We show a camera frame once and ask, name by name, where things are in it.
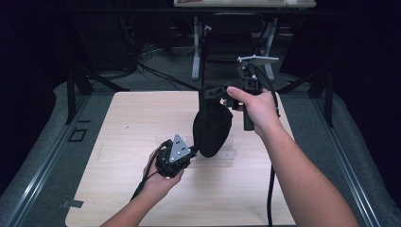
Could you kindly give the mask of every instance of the finger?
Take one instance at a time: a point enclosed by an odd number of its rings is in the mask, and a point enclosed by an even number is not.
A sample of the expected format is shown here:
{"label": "finger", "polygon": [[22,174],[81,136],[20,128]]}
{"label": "finger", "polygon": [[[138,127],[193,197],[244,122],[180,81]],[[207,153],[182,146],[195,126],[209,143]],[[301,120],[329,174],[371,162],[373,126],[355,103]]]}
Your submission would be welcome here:
{"label": "finger", "polygon": [[227,88],[227,93],[230,97],[244,103],[245,105],[249,105],[253,98],[251,94],[231,86]]}

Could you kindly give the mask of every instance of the hand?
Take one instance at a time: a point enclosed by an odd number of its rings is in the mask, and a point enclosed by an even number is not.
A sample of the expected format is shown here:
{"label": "hand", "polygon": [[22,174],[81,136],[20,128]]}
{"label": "hand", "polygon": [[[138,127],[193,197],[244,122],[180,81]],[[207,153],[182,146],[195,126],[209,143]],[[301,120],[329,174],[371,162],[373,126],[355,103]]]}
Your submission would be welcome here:
{"label": "hand", "polygon": [[259,136],[268,127],[281,124],[277,116],[273,95],[270,91],[263,89],[262,94],[253,96],[236,87],[228,87],[227,93],[247,107],[248,115],[254,124],[254,131]]}
{"label": "hand", "polygon": [[[153,163],[149,163],[154,152],[155,151],[153,151],[149,156],[148,164],[144,168],[144,174],[148,168],[148,165],[151,165],[149,175],[157,172],[156,159],[153,161]],[[164,176],[156,173],[145,182],[144,188],[140,194],[149,194],[153,199],[160,201],[167,195],[168,191],[181,180],[182,175],[183,170],[174,178],[166,179]]]}

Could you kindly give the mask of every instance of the person's right hand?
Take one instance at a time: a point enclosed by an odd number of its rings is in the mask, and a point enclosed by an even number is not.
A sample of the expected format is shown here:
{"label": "person's right hand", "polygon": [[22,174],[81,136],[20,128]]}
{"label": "person's right hand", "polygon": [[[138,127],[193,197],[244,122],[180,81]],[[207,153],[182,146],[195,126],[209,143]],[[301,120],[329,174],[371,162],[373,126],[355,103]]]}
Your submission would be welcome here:
{"label": "person's right hand", "polygon": [[280,124],[273,95],[270,91],[263,89],[262,94],[253,96],[236,87],[228,87],[227,93],[233,99],[242,102],[246,108],[250,119],[254,125],[254,131],[261,136],[271,127]]}

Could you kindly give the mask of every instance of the table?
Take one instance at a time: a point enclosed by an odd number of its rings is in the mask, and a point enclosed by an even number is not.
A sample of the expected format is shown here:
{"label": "table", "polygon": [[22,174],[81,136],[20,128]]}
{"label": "table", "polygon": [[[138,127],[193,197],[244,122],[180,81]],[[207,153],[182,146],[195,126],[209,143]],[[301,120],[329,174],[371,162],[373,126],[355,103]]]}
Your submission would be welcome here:
{"label": "table", "polygon": [[[314,8],[316,2],[314,0],[189,0],[188,2],[179,2],[174,0],[174,6],[177,8],[292,8],[307,9]],[[271,44],[274,38],[277,19],[269,23],[266,32],[267,42],[264,48],[264,56],[268,56],[271,50]],[[194,20],[194,62],[192,67],[192,79],[199,79],[200,71],[200,25],[198,17]],[[264,65],[268,78],[273,81],[274,75],[270,64]]]}
{"label": "table", "polygon": [[[130,201],[150,153],[177,133],[192,146],[198,92],[116,93],[70,207],[67,226],[98,226]],[[292,132],[283,108],[281,121]],[[143,219],[143,226],[266,225],[270,159],[260,138],[233,112],[229,138],[211,159],[192,159],[183,178]],[[294,224],[279,183],[274,224]]]}

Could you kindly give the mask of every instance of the cable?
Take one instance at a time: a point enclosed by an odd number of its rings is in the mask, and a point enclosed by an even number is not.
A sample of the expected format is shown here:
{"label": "cable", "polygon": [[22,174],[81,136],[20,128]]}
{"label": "cable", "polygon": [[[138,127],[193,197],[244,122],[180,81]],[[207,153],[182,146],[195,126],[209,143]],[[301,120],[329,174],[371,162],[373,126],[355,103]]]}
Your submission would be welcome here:
{"label": "cable", "polygon": [[[255,65],[253,63],[250,63],[250,65],[253,66],[257,71],[259,71],[265,77],[266,81],[268,82],[268,86],[270,88],[271,95],[273,96],[274,105],[276,107],[277,116],[280,117],[279,108],[278,108],[278,99],[277,99],[277,95],[275,93],[273,84],[271,83],[271,81],[268,78],[268,76],[266,75],[266,73],[259,66]],[[272,227],[272,225],[273,225],[272,218],[271,218],[271,198],[272,198],[272,194],[273,194],[274,178],[275,178],[275,170],[274,170],[273,165],[271,165],[268,200],[267,200],[267,212],[268,212],[269,227]]]}
{"label": "cable", "polygon": [[[183,82],[183,81],[181,81],[181,80],[179,80],[179,79],[176,79],[176,78],[174,78],[174,77],[172,77],[172,76],[170,76],[170,75],[168,75],[168,74],[165,74],[165,73],[162,73],[162,72],[157,71],[157,70],[155,70],[155,69],[152,69],[152,68],[150,68],[150,67],[144,65],[143,63],[139,63],[139,62],[138,62],[138,65],[141,66],[144,70],[146,70],[146,71],[152,73],[153,75],[155,75],[155,76],[157,76],[157,77],[159,77],[159,78],[162,78],[162,79],[167,80],[169,83],[175,82],[175,83],[181,84],[181,85],[183,85],[183,86],[185,86],[185,87],[187,87],[187,88],[189,88],[189,89],[191,89],[191,90],[193,90],[193,91],[198,91],[198,90],[199,90],[199,89],[198,89],[197,87],[195,87],[195,86],[192,86],[192,85],[190,85],[190,84],[188,84],[188,83],[185,83],[185,82]],[[172,84],[174,87],[176,87],[177,90],[180,90],[176,85],[174,85],[173,83],[171,83],[171,84]]]}
{"label": "cable", "polygon": [[270,168],[269,192],[268,192],[268,202],[267,202],[269,227],[273,226],[273,222],[272,222],[272,218],[271,218],[271,197],[273,195],[274,177],[275,177],[275,171],[274,171],[273,166],[271,166],[271,168]]}
{"label": "cable", "polygon": [[162,143],[162,145],[160,145],[160,146],[154,151],[153,155],[151,156],[151,158],[150,158],[150,160],[149,160],[147,170],[146,170],[144,176],[142,177],[142,181],[141,181],[141,183],[139,183],[138,187],[136,188],[135,192],[133,193],[133,195],[132,195],[132,197],[131,197],[131,201],[132,201],[135,197],[137,197],[137,196],[139,195],[139,193],[142,191],[142,188],[144,187],[145,182],[146,182],[150,177],[152,177],[154,174],[156,174],[156,173],[158,173],[158,172],[160,171],[160,170],[159,170],[159,171],[156,171],[156,172],[150,174],[150,176],[148,176],[148,174],[149,174],[149,172],[150,172],[150,168],[151,168],[151,166],[153,165],[154,159],[155,159],[155,158],[157,157],[157,155],[160,153],[160,151],[162,150],[162,148],[165,147],[168,143],[169,143],[168,140],[167,140],[167,141],[164,141],[164,142]]}

